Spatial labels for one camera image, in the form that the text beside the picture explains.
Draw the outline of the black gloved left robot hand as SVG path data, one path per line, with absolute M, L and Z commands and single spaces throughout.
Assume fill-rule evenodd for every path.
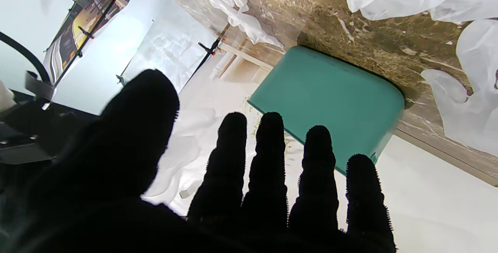
M 288 208 L 284 123 L 265 113 L 242 194 L 247 119 L 223 119 L 187 218 L 141 196 L 157 175 L 179 111 L 159 70 L 128 82 L 49 162 L 1 168 L 2 253 L 395 253 L 374 163 L 347 162 L 347 231 L 338 228 L 336 164 L 322 125 L 305 139 L 299 195 Z

